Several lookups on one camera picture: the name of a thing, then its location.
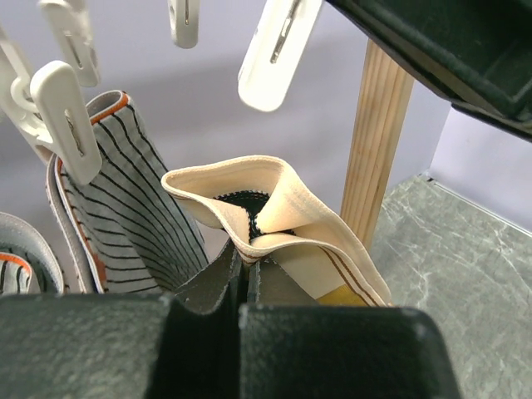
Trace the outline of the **black underwear beige waistband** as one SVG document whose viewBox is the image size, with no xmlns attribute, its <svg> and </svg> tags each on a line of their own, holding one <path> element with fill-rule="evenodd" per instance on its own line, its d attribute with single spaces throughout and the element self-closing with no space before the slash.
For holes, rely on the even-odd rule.
<svg viewBox="0 0 532 399">
<path fill-rule="evenodd" d="M 160 182 L 196 221 L 222 229 L 245 265 L 271 258 L 319 304 L 391 305 L 360 239 L 285 160 L 242 156 L 171 170 Z"/>
</svg>

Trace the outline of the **white plastic clip hanger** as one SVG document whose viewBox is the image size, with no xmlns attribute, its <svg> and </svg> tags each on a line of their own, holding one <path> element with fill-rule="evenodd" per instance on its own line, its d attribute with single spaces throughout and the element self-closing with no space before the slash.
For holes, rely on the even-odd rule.
<svg viewBox="0 0 532 399">
<path fill-rule="evenodd" d="M 237 93 L 237 72 L 262 7 L 202 2 L 199 44 L 183 50 L 171 41 L 166 2 L 90 1 L 101 84 L 87 95 L 130 94 L 170 168 L 265 154 L 306 173 L 323 126 L 307 77 L 297 75 L 272 113 L 245 106 Z"/>
</svg>

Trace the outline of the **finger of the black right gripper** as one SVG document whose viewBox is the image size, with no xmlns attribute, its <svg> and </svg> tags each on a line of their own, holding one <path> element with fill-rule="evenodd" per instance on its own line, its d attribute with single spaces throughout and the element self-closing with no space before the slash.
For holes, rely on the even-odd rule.
<svg viewBox="0 0 532 399">
<path fill-rule="evenodd" d="M 529 1 L 332 1 L 454 109 L 531 139 Z"/>
</svg>

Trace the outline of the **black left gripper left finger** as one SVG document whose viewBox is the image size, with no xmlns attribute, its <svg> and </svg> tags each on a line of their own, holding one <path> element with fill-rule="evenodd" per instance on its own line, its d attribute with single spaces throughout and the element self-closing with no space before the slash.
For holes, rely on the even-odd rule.
<svg viewBox="0 0 532 399">
<path fill-rule="evenodd" d="M 235 398 L 241 262 L 227 243 L 177 294 L 1 301 L 4 398 Z"/>
</svg>

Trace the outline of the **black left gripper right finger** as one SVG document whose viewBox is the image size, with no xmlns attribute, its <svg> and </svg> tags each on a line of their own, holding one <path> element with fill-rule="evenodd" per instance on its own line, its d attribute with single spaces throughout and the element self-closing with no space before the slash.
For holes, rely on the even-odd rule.
<svg viewBox="0 0 532 399">
<path fill-rule="evenodd" d="M 435 322 L 414 308 L 317 305 L 272 260 L 239 310 L 242 398 L 459 398 Z"/>
</svg>

